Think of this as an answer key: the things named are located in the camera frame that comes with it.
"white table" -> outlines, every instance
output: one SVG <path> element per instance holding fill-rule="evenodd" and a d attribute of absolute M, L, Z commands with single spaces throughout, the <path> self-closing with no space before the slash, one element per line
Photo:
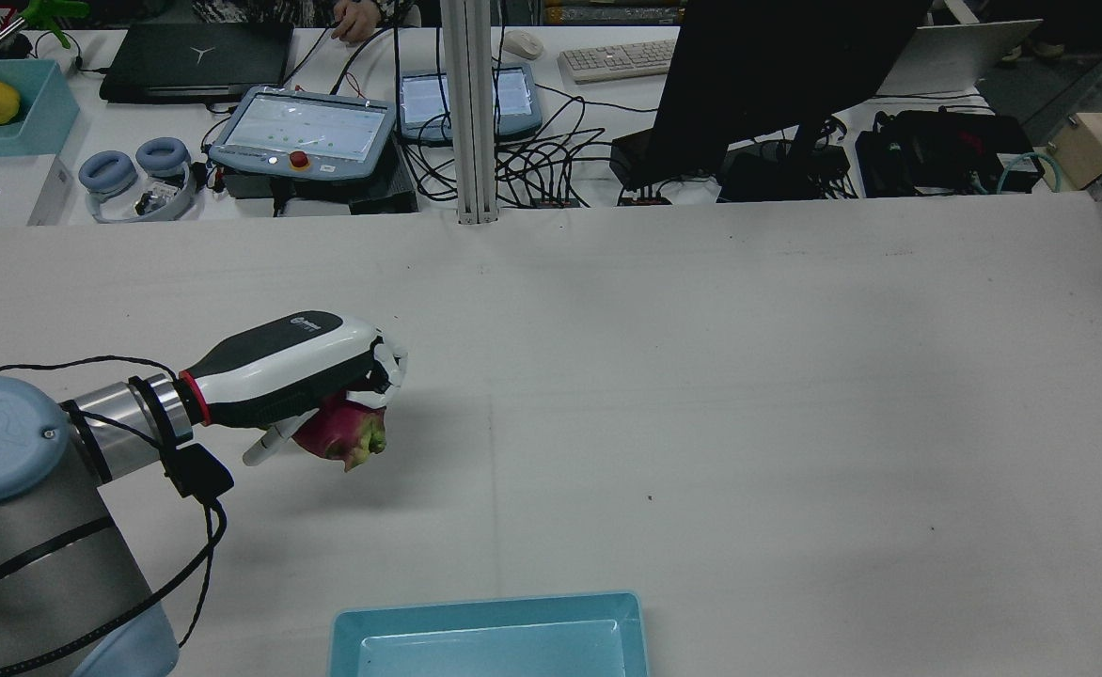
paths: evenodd
<path fill-rule="evenodd" d="M 182 676 L 320 676 L 346 608 L 618 588 L 657 677 L 1102 676 L 1085 194 L 0 230 L 0 363 L 183 367 L 301 309 L 412 350 L 388 451 L 199 431 L 238 485 Z M 105 496 L 152 583 L 202 544 L 152 469 Z"/>
<path fill-rule="evenodd" d="M 538 83 L 553 86 L 568 94 L 584 96 L 584 98 L 594 99 L 594 101 L 616 103 L 634 108 L 655 108 L 658 105 L 660 90 L 663 88 L 662 76 L 576 86 L 573 82 L 564 82 L 563 74 L 555 63 L 555 56 L 561 51 L 572 50 L 572 47 L 662 40 L 674 35 L 676 28 L 523 26 L 523 29 L 538 34 L 547 44 L 547 52 L 539 60 L 530 63 L 534 80 Z M 310 50 L 318 34 L 320 31 L 315 29 L 298 30 L 296 40 L 292 44 L 292 63 L 296 63 L 299 57 Z M 86 61 L 87 67 L 100 67 L 111 63 L 125 31 L 74 31 L 74 35 L 77 35 L 84 46 L 84 61 Z M 499 29 L 495 29 L 495 50 L 499 37 Z M 433 29 L 401 31 L 401 68 L 434 68 L 434 40 Z M 301 69 L 293 78 L 293 85 L 300 85 L 312 92 L 328 92 L 352 51 L 353 47 L 345 46 L 341 42 L 326 40 L 326 43 L 316 51 L 310 64 L 305 65 L 305 68 Z M 41 54 L 60 61 L 64 73 L 69 68 L 71 57 L 74 57 L 74 51 L 61 50 L 61 46 L 53 39 L 42 40 Z M 508 53 L 503 56 L 506 61 L 519 61 L 517 56 Z M 61 158 L 72 171 L 77 171 L 84 160 L 97 151 L 123 150 L 126 153 L 132 154 L 143 141 L 155 137 L 179 137 L 187 144 L 193 158 L 202 158 L 202 153 L 199 153 L 202 135 L 212 127 L 212 123 L 220 119 L 219 116 L 204 110 L 204 107 L 198 104 L 171 106 L 108 104 L 99 98 L 99 83 L 102 80 L 102 76 L 69 73 L 71 90 L 79 103 L 80 111 L 73 132 L 62 149 Z M 363 93 L 370 98 L 395 99 L 391 35 L 383 35 L 363 51 L 352 73 L 361 82 Z M 343 86 L 342 93 L 349 94 L 349 87 Z M 563 96 L 549 90 L 539 90 L 538 95 L 545 118 L 568 101 Z M 981 101 L 976 99 L 975 103 L 980 104 Z M 852 110 L 841 111 L 839 112 L 840 117 L 849 123 L 849 128 L 852 130 L 846 140 L 843 141 L 843 146 L 846 147 L 849 153 L 852 153 L 855 133 L 873 127 L 873 116 L 878 110 L 896 112 L 905 110 L 905 108 L 933 108 L 938 104 L 939 101 L 890 99 L 887 103 L 868 101 L 852 108 Z M 579 105 L 573 104 L 563 116 L 560 116 L 551 125 L 548 133 L 563 133 L 572 130 L 579 110 Z M 603 140 L 612 140 L 612 138 L 623 137 L 625 133 L 650 128 L 653 121 L 655 116 L 648 112 L 629 112 L 611 107 L 588 106 L 582 127 L 606 128 Z M 216 138 L 216 132 L 208 138 L 208 141 L 212 141 L 213 138 Z M 449 150 L 431 150 L 428 151 L 428 154 L 437 159 L 452 157 Z M 594 149 L 584 154 L 607 155 L 608 153 L 607 149 Z M 851 175 L 853 183 L 860 185 L 860 169 L 855 166 L 855 162 L 853 162 Z M 573 186 L 586 198 L 588 204 L 598 207 L 614 205 L 619 192 L 619 185 L 607 163 L 577 163 L 576 168 L 573 169 Z M 439 185 L 431 183 L 430 187 L 437 189 Z M 669 184 L 663 190 L 663 195 L 676 204 L 713 204 L 717 194 L 719 187 L 714 182 Z M 86 211 L 84 195 L 86 195 L 84 189 L 74 185 L 65 209 L 65 223 L 93 222 L 90 214 Z M 420 204 L 422 209 L 455 207 L 455 202 L 430 202 L 425 198 L 421 198 Z M 346 214 L 346 208 L 344 205 L 329 204 L 328 202 L 293 201 L 288 206 L 288 214 L 339 215 Z M 215 195 L 212 192 L 204 192 L 197 207 L 185 214 L 184 219 L 231 219 L 263 217 L 263 215 L 271 215 L 271 201 L 267 198 L 263 201 L 235 201 L 227 194 Z"/>

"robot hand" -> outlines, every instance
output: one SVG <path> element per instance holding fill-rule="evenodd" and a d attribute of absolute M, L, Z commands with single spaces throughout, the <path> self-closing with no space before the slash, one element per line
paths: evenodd
<path fill-rule="evenodd" d="M 194 420 L 267 428 L 241 459 L 259 465 L 332 394 L 371 410 L 388 406 L 407 361 L 404 348 L 366 322 L 306 311 L 231 335 L 181 380 L 194 395 Z"/>

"black laptop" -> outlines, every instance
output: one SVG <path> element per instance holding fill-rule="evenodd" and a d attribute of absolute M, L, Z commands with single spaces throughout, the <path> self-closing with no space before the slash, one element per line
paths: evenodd
<path fill-rule="evenodd" d="M 99 97 L 116 104 L 238 101 L 251 86 L 280 85 L 291 24 L 133 24 Z"/>

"headphones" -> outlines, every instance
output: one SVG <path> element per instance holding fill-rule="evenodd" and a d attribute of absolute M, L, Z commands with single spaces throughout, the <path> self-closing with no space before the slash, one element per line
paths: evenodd
<path fill-rule="evenodd" d="M 122 219 L 105 217 L 100 206 L 138 180 L 129 155 L 120 150 L 102 150 L 79 168 L 79 183 L 87 189 L 87 211 L 97 223 L 173 221 L 191 207 L 195 187 L 191 181 L 191 154 L 183 141 L 163 137 L 142 143 L 138 149 L 138 165 L 155 181 L 133 205 L 138 215 Z"/>

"blue plastic tray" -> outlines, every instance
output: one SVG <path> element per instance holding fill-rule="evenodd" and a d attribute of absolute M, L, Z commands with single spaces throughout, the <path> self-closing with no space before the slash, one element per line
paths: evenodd
<path fill-rule="evenodd" d="M 0 82 L 21 94 L 15 120 L 0 125 L 0 157 L 56 155 L 79 111 L 57 61 L 0 61 Z"/>
<path fill-rule="evenodd" d="M 329 677 L 647 677 L 634 592 L 349 610 Z"/>

